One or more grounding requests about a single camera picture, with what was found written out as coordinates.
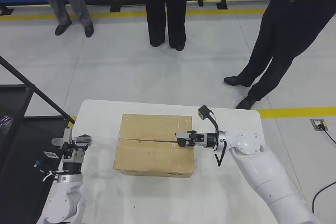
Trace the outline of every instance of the sticker label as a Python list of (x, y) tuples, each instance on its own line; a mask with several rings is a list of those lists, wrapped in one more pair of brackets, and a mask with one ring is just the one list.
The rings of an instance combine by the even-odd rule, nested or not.
[(45, 153), (45, 155), (46, 155), (48, 158), (59, 158), (59, 157), (56, 155), (56, 153), (54, 153), (54, 152), (45, 152), (45, 151), (44, 151), (44, 153)]

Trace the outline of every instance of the concrete floor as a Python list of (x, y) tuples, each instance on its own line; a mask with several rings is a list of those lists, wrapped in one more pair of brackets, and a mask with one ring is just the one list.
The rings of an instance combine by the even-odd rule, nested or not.
[[(108, 7), (89, 8), (92, 13), (109, 12)], [(48, 6), (18, 7), (14, 15), (38, 13), (52, 11)], [(60, 37), (54, 35), (56, 20), (0, 21), (0, 54), (72, 116), (86, 99), (234, 108), (248, 88), (222, 80), (247, 64), (261, 17), (187, 16), (188, 40), (182, 52), (167, 43), (151, 47), (145, 17), (94, 19), (95, 33), (89, 39), (76, 20)], [(0, 66), (0, 84), (12, 83), (20, 82)], [(315, 106), (336, 106), (336, 16), (253, 109)], [(56, 114), (37, 96), (26, 113)], [(322, 118), (336, 140), (336, 116)], [(335, 145), (313, 130), (310, 118), (262, 122), (265, 141), (311, 208), (314, 194), (336, 180)], [(315, 212), (324, 223), (336, 223), (336, 185), (319, 196)]]

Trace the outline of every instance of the electrical outlet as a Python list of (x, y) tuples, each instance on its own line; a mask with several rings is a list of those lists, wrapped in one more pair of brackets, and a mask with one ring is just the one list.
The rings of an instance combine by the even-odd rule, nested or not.
[(312, 126), (314, 127), (314, 129), (316, 131), (321, 131), (321, 132), (323, 131), (322, 128), (319, 128), (319, 124), (324, 125), (325, 126), (325, 130), (328, 130), (324, 119), (320, 119), (320, 118), (319, 119), (310, 119), (310, 121), (311, 121)]

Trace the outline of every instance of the black shoe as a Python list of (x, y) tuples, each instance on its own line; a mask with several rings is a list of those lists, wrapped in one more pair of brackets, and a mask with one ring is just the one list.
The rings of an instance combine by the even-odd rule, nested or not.
[(69, 27), (72, 24), (72, 21), (70, 20), (68, 23), (64, 24), (64, 25), (58, 25), (56, 30), (55, 30), (55, 35), (59, 36), (61, 34), (63, 34), (67, 27)]
[(184, 47), (185, 47), (185, 44), (183, 43), (183, 44), (181, 44), (181, 45), (178, 45), (175, 49), (176, 49), (177, 51), (181, 52), (181, 51), (184, 49)]
[(231, 76), (231, 77), (226, 77), (224, 78), (224, 82), (230, 86), (236, 86), (236, 85), (242, 85), (242, 86), (245, 86), (245, 87), (249, 87), (251, 85), (247, 85), (247, 84), (243, 84), (241, 83), (237, 76)]
[(95, 32), (94, 24), (91, 23), (88, 26), (85, 26), (85, 34), (87, 38), (90, 38)]
[(163, 41), (162, 42), (160, 42), (160, 43), (158, 43), (158, 44), (151, 44), (153, 47), (158, 47), (158, 46), (160, 46), (160, 45), (162, 45), (164, 42), (166, 41), (166, 39), (163, 39)]
[(256, 100), (251, 98), (251, 96), (247, 96), (245, 99), (243, 99), (237, 106), (237, 109), (243, 109), (243, 110), (250, 110), (251, 107), (254, 105)]

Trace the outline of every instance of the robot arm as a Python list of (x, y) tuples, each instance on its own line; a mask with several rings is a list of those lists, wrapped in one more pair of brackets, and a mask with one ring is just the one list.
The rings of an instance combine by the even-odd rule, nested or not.
[[(198, 115), (204, 120), (210, 110), (202, 106)], [(270, 148), (254, 133), (231, 137), (227, 132), (176, 133), (179, 146), (203, 146), (221, 152), (218, 165), (229, 150), (251, 188), (266, 202), (279, 224), (318, 224), (318, 219), (294, 192), (290, 177)]]
[[(91, 137), (80, 136), (73, 140), (72, 129), (68, 127), (64, 131), (63, 138), (53, 139), (52, 144), (60, 146), (63, 170), (49, 171), (43, 180), (45, 181), (48, 176), (53, 174), (58, 176), (57, 183), (54, 186), (54, 195), (46, 202), (37, 224), (62, 222), (81, 224), (86, 208), (85, 199), (80, 193), (83, 184), (81, 166), (85, 158), (85, 152), (91, 145)], [(54, 153), (46, 152), (45, 154), (48, 156)]]

